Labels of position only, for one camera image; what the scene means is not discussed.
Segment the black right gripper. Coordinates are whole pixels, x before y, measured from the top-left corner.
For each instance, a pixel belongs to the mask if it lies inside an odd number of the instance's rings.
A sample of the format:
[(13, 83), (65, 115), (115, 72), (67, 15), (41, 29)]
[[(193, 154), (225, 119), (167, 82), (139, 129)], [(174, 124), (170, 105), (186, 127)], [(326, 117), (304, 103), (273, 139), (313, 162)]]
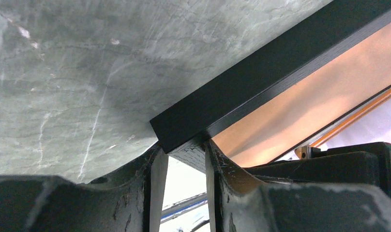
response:
[(264, 180), (270, 177), (293, 183), (368, 184), (391, 199), (391, 143), (374, 142), (330, 148), (309, 147), (303, 159), (262, 164), (245, 170)]

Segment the black picture frame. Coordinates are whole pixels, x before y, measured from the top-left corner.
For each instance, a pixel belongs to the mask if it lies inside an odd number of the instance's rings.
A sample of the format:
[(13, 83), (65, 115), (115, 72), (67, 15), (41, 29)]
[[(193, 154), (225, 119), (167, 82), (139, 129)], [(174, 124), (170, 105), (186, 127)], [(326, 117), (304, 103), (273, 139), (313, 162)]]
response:
[(166, 154), (205, 171), (204, 143), (391, 23), (391, 0), (334, 0), (154, 117)]

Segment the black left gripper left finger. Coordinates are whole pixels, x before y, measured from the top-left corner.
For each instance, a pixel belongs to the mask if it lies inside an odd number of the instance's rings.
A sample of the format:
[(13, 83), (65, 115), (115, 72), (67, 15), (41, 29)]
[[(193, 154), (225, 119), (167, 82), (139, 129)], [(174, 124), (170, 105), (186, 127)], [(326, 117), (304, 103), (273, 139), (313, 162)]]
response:
[(156, 232), (168, 156), (158, 145), (87, 184), (0, 175), (0, 232)]

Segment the brown backing board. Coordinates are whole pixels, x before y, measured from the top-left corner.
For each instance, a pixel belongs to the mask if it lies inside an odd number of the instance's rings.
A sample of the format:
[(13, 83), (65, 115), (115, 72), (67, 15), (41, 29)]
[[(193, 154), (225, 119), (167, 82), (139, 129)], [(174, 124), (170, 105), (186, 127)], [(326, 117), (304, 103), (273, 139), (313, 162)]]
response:
[(391, 85), (391, 23), (213, 140), (242, 167), (268, 163)]

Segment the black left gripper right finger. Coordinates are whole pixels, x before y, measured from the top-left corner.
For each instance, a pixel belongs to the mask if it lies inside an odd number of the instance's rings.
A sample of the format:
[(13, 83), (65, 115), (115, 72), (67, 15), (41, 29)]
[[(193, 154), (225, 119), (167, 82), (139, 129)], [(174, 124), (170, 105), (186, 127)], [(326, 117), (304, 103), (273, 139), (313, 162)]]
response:
[(368, 184), (260, 180), (205, 145), (212, 232), (391, 232), (391, 199)]

